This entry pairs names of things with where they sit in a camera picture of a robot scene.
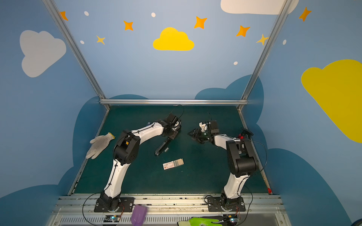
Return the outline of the black stapler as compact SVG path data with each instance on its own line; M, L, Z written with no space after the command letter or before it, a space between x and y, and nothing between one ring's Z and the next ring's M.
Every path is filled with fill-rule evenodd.
M168 144L171 142L172 140L168 137L161 145L159 148L156 149L155 151L155 155L159 156L163 151L165 151L167 149Z

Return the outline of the red white staple box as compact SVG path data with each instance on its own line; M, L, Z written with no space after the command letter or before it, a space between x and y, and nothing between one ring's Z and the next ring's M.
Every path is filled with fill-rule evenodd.
M167 169L172 169L172 168L176 168L178 166L184 165L184 161L183 159L178 159L178 160L174 160L168 163L164 163L163 164L163 169L167 170Z

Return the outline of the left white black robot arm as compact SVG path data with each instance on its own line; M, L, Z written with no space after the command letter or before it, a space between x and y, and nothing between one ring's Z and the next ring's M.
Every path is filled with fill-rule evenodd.
M114 147L112 171L106 187L96 201L94 211L118 212L123 205L120 197L122 183L129 166L138 155L140 145L153 137L166 137L166 140L155 151L155 155L159 156L168 148L168 144L176 138L180 130L181 121L179 119L175 121L158 120L138 130L124 130Z

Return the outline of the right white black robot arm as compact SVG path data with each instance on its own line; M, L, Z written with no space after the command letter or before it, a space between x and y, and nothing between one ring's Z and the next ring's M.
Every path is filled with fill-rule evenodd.
M247 129L243 129L237 138L225 134L212 133L202 129L193 129L188 135L196 142L204 144L210 142L214 146L226 150L227 163L230 176L221 194L221 206L229 210L240 204L241 190L250 176L259 170L257 157L252 151L249 137L253 135Z

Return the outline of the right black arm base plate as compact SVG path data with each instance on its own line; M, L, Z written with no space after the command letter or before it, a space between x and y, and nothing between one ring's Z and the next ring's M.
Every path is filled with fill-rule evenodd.
M246 207L242 197L228 199L225 197L206 196L204 198L209 212L245 212Z

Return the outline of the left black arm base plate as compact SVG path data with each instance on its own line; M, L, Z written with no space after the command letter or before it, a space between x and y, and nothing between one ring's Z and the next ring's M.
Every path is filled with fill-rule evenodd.
M134 198L133 197L119 197L105 201L98 198L94 208L94 212L110 212L110 213L121 213L121 212L132 212L133 211Z

